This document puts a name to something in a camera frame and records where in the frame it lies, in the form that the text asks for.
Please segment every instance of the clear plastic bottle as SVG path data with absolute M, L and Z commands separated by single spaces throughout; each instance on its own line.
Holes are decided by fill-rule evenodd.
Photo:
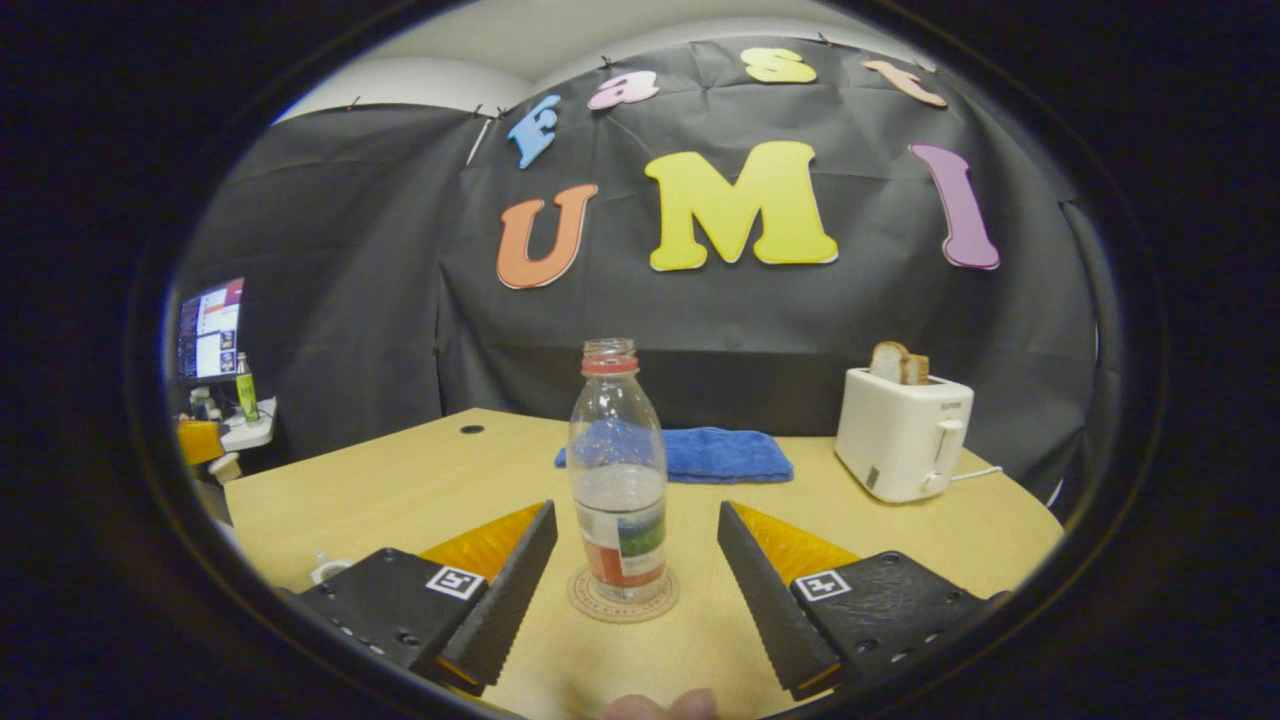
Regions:
M 667 452 L 637 372 L 632 341 L 585 343 L 586 386 L 573 406 L 566 446 L 596 591 L 625 603 L 653 598 L 667 571 Z

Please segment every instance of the white toaster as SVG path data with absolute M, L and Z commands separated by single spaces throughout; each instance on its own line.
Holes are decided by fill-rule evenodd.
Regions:
M 933 375 L 899 384 L 854 368 L 845 373 L 836 455 L 886 502 L 931 497 L 951 483 L 970 410 L 968 386 Z

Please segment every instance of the bread slice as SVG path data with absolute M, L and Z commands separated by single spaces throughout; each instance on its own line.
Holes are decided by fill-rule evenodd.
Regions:
M 925 384 L 929 382 L 929 359 L 911 355 L 900 342 L 884 341 L 872 350 L 870 374 L 904 386 Z

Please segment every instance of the bottle label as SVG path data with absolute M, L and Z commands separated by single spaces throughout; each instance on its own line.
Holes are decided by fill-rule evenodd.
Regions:
M 666 500 L 632 512 L 609 512 L 577 503 L 577 523 L 591 574 L 603 583 L 631 588 L 662 577 L 667 537 Z
M 236 395 L 241 400 L 241 413 L 250 423 L 257 421 L 257 393 L 253 392 L 253 373 L 236 375 Z

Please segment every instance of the computer monitor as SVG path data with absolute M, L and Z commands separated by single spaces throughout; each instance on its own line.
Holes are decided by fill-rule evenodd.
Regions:
M 178 309 L 178 379 L 205 383 L 236 375 L 244 278 L 183 300 Z

